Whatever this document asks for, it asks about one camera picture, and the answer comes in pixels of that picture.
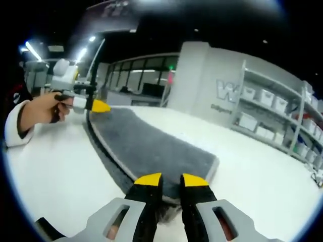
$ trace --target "gray carpet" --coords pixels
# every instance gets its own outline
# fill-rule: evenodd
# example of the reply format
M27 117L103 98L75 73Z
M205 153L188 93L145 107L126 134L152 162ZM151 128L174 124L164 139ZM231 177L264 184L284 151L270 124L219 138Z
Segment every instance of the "gray carpet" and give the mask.
M122 171L121 168L110 158L110 154L108 154L100 141L93 137L93 134L90 131L91 127L88 127L88 124L84 124L83 127L106 170L115 181L117 186L120 187L121 191L126 194L132 187L134 181L127 174L125 174L125 172Z
M219 165L213 154L150 126L127 108L90 113L89 124L108 154L128 175L128 181L129 177L136 180L146 174L161 172L167 202L178 203L182 173L210 180ZM123 186L128 187L128 181L123 180L127 184Z

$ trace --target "person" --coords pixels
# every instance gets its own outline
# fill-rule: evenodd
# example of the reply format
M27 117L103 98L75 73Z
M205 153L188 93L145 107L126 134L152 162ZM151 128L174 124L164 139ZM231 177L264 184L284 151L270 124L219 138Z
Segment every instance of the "person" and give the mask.
M24 81L24 71L18 65L8 69L8 83L5 86L4 140L7 147L26 144L33 135L35 124L52 122L57 113L59 121L69 114L67 105L72 98L59 98L59 92L52 92L32 98Z

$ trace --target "white pillar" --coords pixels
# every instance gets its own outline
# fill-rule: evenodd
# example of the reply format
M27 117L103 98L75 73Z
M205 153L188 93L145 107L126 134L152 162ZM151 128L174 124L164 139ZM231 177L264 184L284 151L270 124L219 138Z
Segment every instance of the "white pillar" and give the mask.
M168 108L190 114L196 99L208 43L185 42L178 59Z
M185 42L167 107L228 126L241 82L244 59L238 57L208 43Z

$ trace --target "white sleeve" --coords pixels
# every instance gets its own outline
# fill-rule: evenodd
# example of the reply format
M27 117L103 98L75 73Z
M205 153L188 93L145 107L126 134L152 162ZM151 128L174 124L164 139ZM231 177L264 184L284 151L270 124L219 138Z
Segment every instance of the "white sleeve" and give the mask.
M31 128L28 131L28 134L21 139L18 134L18 127L17 127L17 119L20 109L27 103L28 100L23 101L15 106L15 108L9 113L6 124L5 124L5 143L8 148L17 146L17 145L24 145L29 142L33 135L33 129Z

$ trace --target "storage bin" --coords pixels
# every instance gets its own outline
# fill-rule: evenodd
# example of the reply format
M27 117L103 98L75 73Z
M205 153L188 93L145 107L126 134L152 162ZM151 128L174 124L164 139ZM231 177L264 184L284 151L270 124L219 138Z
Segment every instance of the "storage bin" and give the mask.
M303 81L303 87L304 87L304 90L305 92L307 92L308 94L312 95L314 92L313 92L313 87L311 84L309 84L308 82L306 81Z
M319 156L316 156L316 159L313 162L314 169L316 169L316 170L322 169L323 168L322 166L323 166L322 158Z
M238 122L239 126L254 131L257 123L258 121L253 116L250 116L244 112L240 113L240 119Z
M258 126L256 128L256 132L255 133L257 135L259 135L259 136L262 136L262 137L266 138L266 131L267 131L267 129L265 129L265 128L261 127L261 126Z
M314 160L315 160L316 157L317 157L317 154L314 151L309 150L307 152L305 158L306 158L306 160L307 160L308 163L311 163L312 164L314 162Z
M322 130L318 125L315 125L315 130L314 130L314 137L317 138L317 140L320 140L322 134Z
M285 113L288 101L282 99L281 97L275 96L272 107L278 111Z
M274 142L282 145L284 141L284 135L281 133L275 133Z
M266 138L269 140L273 140L275 137L274 132L270 131L270 130L266 130Z
M314 96L312 96L312 101L311 101L312 107L317 110L318 108L318 99Z
M274 96L275 95L273 93L265 89L260 89L256 94L256 100L271 107L273 104Z
M242 88L242 96L247 99L253 99L256 94L256 90L250 87L243 87Z
M296 152L301 157L305 158L308 151L309 151L309 148L305 144L303 144L303 143L296 144Z
M318 102L317 102L317 111L319 112L323 112L323 100L320 99Z
M310 118L303 119L303 126L309 131L310 134L314 134L316 124Z

